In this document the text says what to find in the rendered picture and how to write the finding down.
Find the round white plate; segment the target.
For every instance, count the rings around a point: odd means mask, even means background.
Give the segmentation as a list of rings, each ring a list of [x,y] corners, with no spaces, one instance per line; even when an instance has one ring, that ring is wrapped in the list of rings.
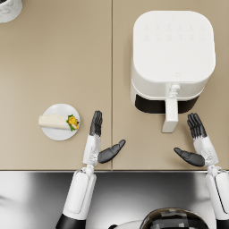
[[[38,119],[38,124],[51,140],[68,140],[80,128],[78,111],[67,104],[50,106]]]

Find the chicken roll wrap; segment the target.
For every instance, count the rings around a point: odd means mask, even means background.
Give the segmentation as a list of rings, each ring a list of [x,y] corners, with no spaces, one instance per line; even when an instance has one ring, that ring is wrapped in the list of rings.
[[[38,124],[42,127],[77,131],[79,129],[80,121],[73,114],[45,114],[39,117]]]

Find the dark round robot body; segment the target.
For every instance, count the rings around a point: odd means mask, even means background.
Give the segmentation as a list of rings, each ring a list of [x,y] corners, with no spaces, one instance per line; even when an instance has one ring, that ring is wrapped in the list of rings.
[[[208,225],[189,210],[160,208],[148,213],[142,221],[111,225],[108,229],[208,229]]]

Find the white marbled pot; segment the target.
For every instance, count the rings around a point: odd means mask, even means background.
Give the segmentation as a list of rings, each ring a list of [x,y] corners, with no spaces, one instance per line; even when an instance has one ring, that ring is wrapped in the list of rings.
[[[0,23],[6,23],[19,16],[22,0],[0,0]]]

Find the white air fryer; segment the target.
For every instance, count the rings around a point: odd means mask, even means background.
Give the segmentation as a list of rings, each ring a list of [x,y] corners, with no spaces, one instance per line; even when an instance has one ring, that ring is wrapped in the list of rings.
[[[216,66],[210,21],[192,11],[150,11],[134,23],[131,101],[141,112],[163,114],[175,98],[190,111]]]

